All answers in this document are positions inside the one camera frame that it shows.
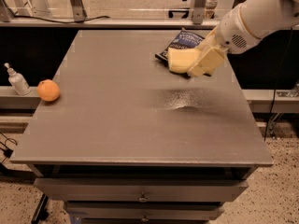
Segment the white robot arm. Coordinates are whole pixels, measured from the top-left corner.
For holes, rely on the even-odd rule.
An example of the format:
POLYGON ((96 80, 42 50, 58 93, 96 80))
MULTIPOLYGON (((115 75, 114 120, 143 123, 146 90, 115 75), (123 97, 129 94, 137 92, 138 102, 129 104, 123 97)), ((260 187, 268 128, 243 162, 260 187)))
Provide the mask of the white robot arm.
POLYGON ((221 65, 228 53, 240 54, 275 31, 299 23, 299 0, 246 0, 225 14, 197 47, 198 58, 187 70, 199 77, 221 65))

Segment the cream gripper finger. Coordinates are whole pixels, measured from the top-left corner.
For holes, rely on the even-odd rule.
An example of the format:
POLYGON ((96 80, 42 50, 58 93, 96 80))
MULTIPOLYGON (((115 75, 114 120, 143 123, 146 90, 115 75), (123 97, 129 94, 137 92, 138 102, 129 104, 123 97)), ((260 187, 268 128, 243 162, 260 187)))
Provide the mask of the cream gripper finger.
POLYGON ((187 69, 190 77, 199 77, 214 70, 225 60, 226 52, 222 49, 210 47, 200 52, 199 56, 187 69))
POLYGON ((201 51, 205 51, 210 48, 216 48, 219 45, 219 43, 215 38, 215 34, 216 34, 216 28, 214 28, 211 32, 208 33, 205 39, 198 45, 198 48, 201 51))

